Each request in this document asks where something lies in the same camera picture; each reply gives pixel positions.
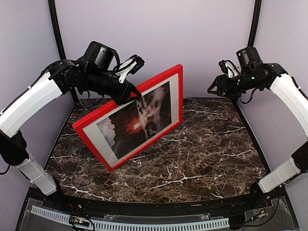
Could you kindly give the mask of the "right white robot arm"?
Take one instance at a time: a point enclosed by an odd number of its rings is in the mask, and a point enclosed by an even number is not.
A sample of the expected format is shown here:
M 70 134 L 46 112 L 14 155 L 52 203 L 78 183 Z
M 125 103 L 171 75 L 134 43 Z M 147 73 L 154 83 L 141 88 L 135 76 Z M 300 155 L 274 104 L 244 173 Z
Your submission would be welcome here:
M 223 74 L 217 76 L 207 89 L 210 94 L 229 99 L 240 98 L 247 90 L 269 89 L 276 95 L 297 119 L 303 132 L 308 132 L 308 98 L 296 84 L 293 77 L 277 63 L 248 64 L 237 73 L 223 67 Z M 264 201 L 264 194 L 286 184 L 308 171 L 308 144 L 304 143 L 289 159 L 260 179 L 255 191 L 246 197 L 250 209 L 257 208 Z

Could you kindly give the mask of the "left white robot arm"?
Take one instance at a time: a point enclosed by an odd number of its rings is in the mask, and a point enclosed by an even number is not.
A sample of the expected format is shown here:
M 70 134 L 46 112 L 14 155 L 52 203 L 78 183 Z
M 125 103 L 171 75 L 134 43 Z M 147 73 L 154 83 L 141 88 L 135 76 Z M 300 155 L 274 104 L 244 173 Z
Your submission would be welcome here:
M 144 65 L 144 60 L 133 55 L 125 62 L 108 70 L 105 61 L 79 58 L 75 61 L 60 60 L 49 65 L 41 76 L 0 113 L 0 154 L 3 160 L 19 171 L 41 192 L 49 196 L 49 202 L 58 210 L 68 206 L 50 176 L 27 151 L 27 143 L 20 128 L 43 107 L 76 88 L 79 93 L 93 91 L 110 96 L 118 105 L 139 99 L 141 93 L 128 80 Z

